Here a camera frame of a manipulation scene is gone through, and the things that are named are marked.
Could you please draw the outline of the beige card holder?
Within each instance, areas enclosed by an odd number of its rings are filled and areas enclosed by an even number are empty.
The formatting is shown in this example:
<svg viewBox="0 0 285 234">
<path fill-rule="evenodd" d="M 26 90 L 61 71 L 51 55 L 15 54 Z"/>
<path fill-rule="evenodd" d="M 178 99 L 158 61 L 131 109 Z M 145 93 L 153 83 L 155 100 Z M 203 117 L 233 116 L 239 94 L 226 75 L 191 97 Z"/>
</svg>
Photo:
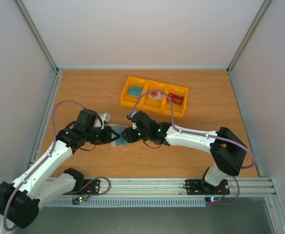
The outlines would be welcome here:
<svg viewBox="0 0 285 234">
<path fill-rule="evenodd" d="M 118 125 L 118 124 L 109 124 L 108 126 L 111 127 L 112 131 L 112 139 L 111 146 L 122 147 L 128 145 L 128 142 L 122 136 L 123 131 L 128 127 L 127 125 Z"/>
</svg>

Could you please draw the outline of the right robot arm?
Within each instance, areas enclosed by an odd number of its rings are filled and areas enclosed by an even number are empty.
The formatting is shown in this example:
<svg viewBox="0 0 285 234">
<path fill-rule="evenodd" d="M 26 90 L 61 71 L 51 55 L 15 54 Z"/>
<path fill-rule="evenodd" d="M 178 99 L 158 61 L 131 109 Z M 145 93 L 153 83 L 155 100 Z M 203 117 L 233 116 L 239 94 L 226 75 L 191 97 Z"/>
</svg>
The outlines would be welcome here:
<svg viewBox="0 0 285 234">
<path fill-rule="evenodd" d="M 238 176 L 243 167 L 246 146 L 226 127 L 217 131 L 187 129 L 169 122 L 157 123 L 142 111 L 134 112 L 128 119 L 132 126 L 122 132 L 128 143 L 151 141 L 156 145 L 183 146 L 212 155 L 215 164 L 206 170 L 199 184 L 205 193 L 215 192 L 225 178 Z"/>
</svg>

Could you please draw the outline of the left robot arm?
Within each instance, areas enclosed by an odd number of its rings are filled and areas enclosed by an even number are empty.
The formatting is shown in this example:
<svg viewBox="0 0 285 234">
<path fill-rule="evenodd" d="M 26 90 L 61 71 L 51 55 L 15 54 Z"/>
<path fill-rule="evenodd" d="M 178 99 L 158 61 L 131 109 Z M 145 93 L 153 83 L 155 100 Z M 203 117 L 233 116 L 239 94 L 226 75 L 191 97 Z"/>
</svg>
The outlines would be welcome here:
<svg viewBox="0 0 285 234">
<path fill-rule="evenodd" d="M 98 146 L 118 139 L 120 134 L 107 125 L 109 120 L 108 113 L 98 115 L 90 109 L 81 110 L 75 121 L 54 136 L 50 147 L 27 171 L 11 183 L 0 184 L 0 214 L 6 231 L 28 227 L 40 210 L 58 196 L 79 194 L 77 200 L 82 202 L 99 194 L 96 185 L 99 178 L 86 182 L 84 174 L 73 168 L 52 181 L 48 178 L 86 143 Z"/>
</svg>

